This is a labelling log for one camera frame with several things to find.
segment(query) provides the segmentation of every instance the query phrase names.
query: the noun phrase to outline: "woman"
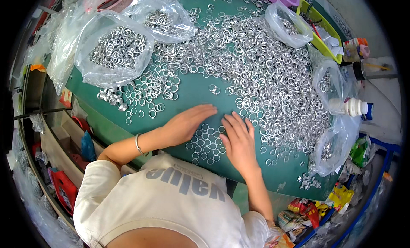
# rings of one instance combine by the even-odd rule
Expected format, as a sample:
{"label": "woman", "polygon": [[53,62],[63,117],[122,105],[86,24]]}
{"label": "woman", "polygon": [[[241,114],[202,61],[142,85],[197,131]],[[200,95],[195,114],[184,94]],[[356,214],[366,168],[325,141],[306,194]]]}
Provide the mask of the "woman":
{"label": "woman", "polygon": [[263,247],[273,211],[255,156],[254,128],[233,112],[222,124],[226,155],[248,186],[249,212],[240,215],[224,178],[168,154],[137,173],[121,166],[145,153],[189,141],[217,108],[199,105],[163,127],[111,144],[90,163],[74,207],[77,233],[90,247]]}

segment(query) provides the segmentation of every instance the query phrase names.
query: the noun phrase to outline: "person's left hand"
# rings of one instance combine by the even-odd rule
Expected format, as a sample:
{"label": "person's left hand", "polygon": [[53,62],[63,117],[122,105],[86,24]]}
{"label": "person's left hand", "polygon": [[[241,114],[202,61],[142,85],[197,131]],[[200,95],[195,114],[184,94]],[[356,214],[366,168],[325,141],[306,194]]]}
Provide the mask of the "person's left hand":
{"label": "person's left hand", "polygon": [[158,128],[162,139],[161,148],[173,147],[189,141],[199,124],[217,112],[216,107],[208,104],[195,106],[177,114],[163,127]]}

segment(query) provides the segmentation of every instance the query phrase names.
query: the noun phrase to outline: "white t-shirt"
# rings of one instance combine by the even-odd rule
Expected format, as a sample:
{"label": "white t-shirt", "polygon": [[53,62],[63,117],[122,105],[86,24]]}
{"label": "white t-shirt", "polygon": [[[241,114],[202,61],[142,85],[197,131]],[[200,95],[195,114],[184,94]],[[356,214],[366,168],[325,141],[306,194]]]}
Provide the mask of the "white t-shirt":
{"label": "white t-shirt", "polygon": [[152,157],[124,177],[109,161],[90,163],[75,201],[74,225],[90,247],[141,227],[177,231],[199,248],[258,248],[268,237],[261,214],[241,216],[224,178],[169,154]]}

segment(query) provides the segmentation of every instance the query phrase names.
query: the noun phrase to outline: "white bottle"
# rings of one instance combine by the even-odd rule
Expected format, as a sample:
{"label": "white bottle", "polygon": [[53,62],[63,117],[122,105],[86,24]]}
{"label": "white bottle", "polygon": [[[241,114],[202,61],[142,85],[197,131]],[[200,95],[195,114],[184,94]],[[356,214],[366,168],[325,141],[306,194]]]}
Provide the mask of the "white bottle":
{"label": "white bottle", "polygon": [[332,114],[358,116],[367,113],[367,102],[354,97],[345,99],[343,105],[340,106],[338,99],[330,99],[331,108],[337,108]]}

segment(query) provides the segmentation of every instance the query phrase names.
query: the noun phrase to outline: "silver bangle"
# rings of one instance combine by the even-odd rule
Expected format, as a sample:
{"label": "silver bangle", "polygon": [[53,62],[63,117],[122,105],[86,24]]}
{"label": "silver bangle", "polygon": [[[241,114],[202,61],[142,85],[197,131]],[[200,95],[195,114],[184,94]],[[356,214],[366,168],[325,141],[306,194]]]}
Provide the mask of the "silver bangle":
{"label": "silver bangle", "polygon": [[139,136],[139,135],[140,135],[140,133],[138,133],[138,134],[135,135],[135,146],[136,146],[136,148],[138,149],[138,151],[141,153],[141,155],[146,157],[146,156],[148,155],[148,152],[147,152],[146,154],[144,154],[144,153],[141,151],[141,148],[139,148],[139,146],[138,146],[137,140],[138,140],[138,136]]}

